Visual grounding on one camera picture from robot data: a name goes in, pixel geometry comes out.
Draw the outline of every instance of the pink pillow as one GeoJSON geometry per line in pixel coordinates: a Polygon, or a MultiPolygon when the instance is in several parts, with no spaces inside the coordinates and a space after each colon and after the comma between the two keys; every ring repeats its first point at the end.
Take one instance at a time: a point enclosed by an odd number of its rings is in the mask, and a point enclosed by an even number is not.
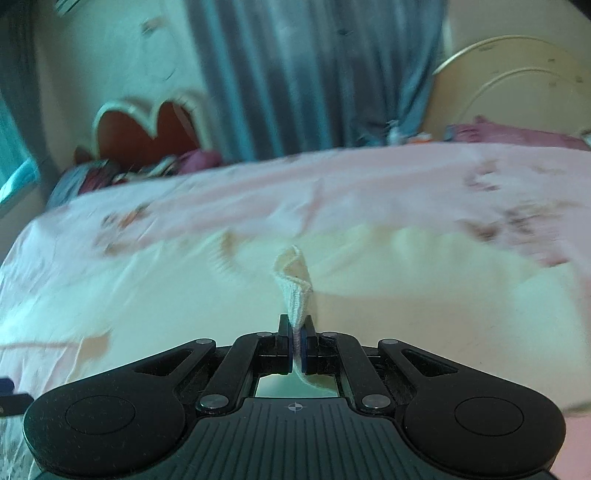
{"type": "Polygon", "coordinates": [[[474,119],[473,124],[449,126],[448,140],[467,143],[504,143],[511,145],[529,145],[530,147],[562,147],[575,150],[591,150],[587,144],[575,137],[527,128],[489,122],[482,115],[474,119]]]}
{"type": "Polygon", "coordinates": [[[220,167],[223,164],[221,153],[210,150],[193,150],[178,158],[178,175],[195,173],[207,168],[220,167]]]}

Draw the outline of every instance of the window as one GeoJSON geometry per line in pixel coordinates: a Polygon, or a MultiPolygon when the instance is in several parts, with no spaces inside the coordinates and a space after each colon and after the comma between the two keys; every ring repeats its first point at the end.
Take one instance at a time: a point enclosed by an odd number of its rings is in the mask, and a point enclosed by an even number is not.
{"type": "Polygon", "coordinates": [[[37,165],[0,96],[0,203],[37,177],[37,165]]]}

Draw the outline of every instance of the metal screw head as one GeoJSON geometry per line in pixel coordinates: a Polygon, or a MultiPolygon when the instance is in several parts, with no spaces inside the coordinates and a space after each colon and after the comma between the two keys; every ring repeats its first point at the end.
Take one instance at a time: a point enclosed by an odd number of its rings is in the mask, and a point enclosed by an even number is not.
{"type": "Polygon", "coordinates": [[[228,403],[230,403],[230,401],[228,400],[227,397],[225,397],[224,395],[218,395],[218,394],[205,395],[199,401],[199,404],[203,408],[208,408],[210,410],[224,408],[226,405],[228,405],[228,403]]]}
{"type": "Polygon", "coordinates": [[[380,408],[386,408],[391,402],[390,399],[384,395],[374,394],[364,396],[361,403],[366,408],[379,410],[380,408]]]}

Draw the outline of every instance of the crosshair marking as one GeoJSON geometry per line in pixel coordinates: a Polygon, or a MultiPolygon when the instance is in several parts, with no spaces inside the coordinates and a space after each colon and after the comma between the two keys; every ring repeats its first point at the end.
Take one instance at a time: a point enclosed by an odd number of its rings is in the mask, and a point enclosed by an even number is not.
{"type": "Polygon", "coordinates": [[[293,413],[298,413],[302,408],[305,408],[301,403],[293,402],[290,403],[286,408],[289,408],[293,413]]]}

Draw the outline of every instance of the black gripper pad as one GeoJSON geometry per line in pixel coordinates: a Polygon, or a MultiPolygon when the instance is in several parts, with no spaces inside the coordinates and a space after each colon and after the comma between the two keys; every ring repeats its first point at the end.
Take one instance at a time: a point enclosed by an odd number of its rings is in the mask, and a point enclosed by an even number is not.
{"type": "MultiPolygon", "coordinates": [[[[129,480],[455,480],[419,458],[394,424],[344,398],[247,398],[197,422],[189,438],[129,480]]],[[[58,480],[42,473],[38,480],[58,480]]],[[[530,480],[556,480],[547,471],[530,480]]]]}

